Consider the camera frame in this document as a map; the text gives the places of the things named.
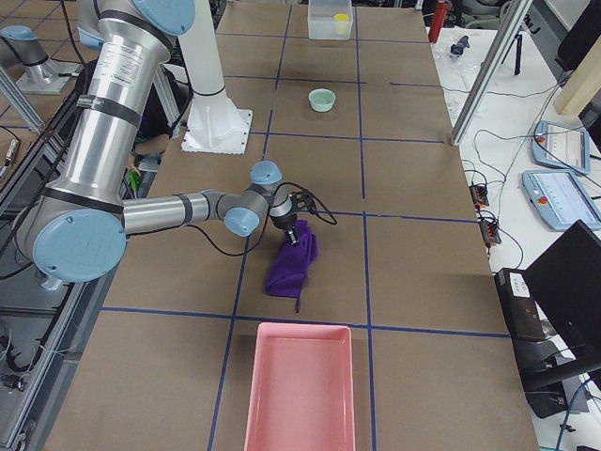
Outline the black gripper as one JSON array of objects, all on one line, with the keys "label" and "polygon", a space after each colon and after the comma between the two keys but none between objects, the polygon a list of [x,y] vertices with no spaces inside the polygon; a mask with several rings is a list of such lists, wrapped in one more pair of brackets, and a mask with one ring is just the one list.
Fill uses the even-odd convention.
[{"label": "black gripper", "polygon": [[285,231],[291,245],[300,243],[299,231],[296,228],[298,213],[307,210],[312,202],[313,195],[306,189],[290,192],[284,187],[276,194],[276,227]]}]

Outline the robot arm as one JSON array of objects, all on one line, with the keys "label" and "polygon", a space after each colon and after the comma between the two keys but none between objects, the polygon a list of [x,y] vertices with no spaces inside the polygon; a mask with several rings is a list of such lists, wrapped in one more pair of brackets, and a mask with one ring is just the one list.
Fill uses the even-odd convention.
[{"label": "robot arm", "polygon": [[241,194],[205,190],[124,200],[119,187],[153,80],[175,49],[193,94],[182,147],[240,154],[252,112],[228,98],[205,1],[102,1],[103,43],[59,177],[14,227],[20,251],[44,274],[69,283],[98,279],[123,257],[130,235],[220,220],[247,237],[272,222],[298,242],[298,207],[278,166],[255,164]]},{"label": "robot arm", "polygon": [[1,67],[23,69],[16,81],[23,93],[59,94],[71,78],[82,70],[77,62],[52,59],[40,44],[36,34],[24,25],[9,25],[1,29]]}]

